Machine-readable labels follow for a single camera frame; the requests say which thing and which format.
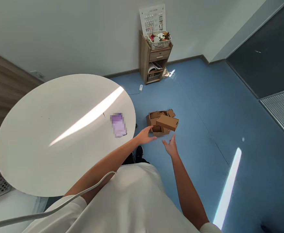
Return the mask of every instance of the electrical outlet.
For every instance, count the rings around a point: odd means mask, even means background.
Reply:
[[[32,71],[30,72],[30,74],[32,74],[33,76],[35,76],[36,78],[40,78],[40,79],[44,79],[44,75],[38,71]]]

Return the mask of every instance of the hand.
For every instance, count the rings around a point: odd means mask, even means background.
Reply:
[[[165,145],[165,150],[168,152],[171,158],[178,156],[175,134],[173,134],[169,144],[165,140],[162,140],[162,143]]]
[[[146,127],[145,129],[142,129],[142,131],[136,136],[136,139],[138,140],[139,144],[146,144],[150,141],[153,141],[157,139],[157,137],[149,137],[148,133],[153,128],[153,126]]]

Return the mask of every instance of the sunlight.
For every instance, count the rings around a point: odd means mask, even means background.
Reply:
[[[67,136],[77,132],[78,130],[86,127],[91,122],[96,120],[100,115],[102,115],[120,96],[123,92],[123,88],[120,86],[114,90],[108,97],[102,100],[97,106],[90,110],[86,115],[84,115],[80,120],[73,124],[68,130],[62,133],[58,138],[56,138],[49,146],[57,143],[58,141],[66,138]]]
[[[233,163],[230,168],[224,190],[221,196],[221,200],[219,206],[217,207],[217,211],[214,217],[213,224],[215,224],[219,229],[222,229],[223,223],[225,220],[226,212],[229,206],[230,198],[233,191],[233,185],[236,179],[236,174],[239,167],[239,162],[241,159],[241,150],[238,147],[235,153],[235,157],[233,158]]]
[[[171,77],[174,74],[174,71],[175,69],[171,71],[171,73],[169,74],[169,77]]]

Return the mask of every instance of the blue vinyl floor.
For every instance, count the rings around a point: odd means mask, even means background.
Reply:
[[[225,195],[228,210],[218,214],[225,216],[223,232],[259,233],[265,223],[272,232],[284,233],[284,132],[226,62],[206,66],[196,59],[168,70],[175,70],[175,76],[130,95],[136,134],[147,126],[149,112],[173,109],[180,120],[179,154],[211,222],[239,148],[231,197]],[[128,93],[143,84],[139,73],[112,80]],[[180,209],[171,159],[161,139],[143,148],[144,158],[158,169],[167,195]]]

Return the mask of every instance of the round white table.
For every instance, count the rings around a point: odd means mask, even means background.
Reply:
[[[127,128],[120,138],[114,113],[122,113]],[[92,74],[56,78],[25,95],[4,119],[0,172],[24,193],[61,196],[134,130],[133,103],[117,83]]]

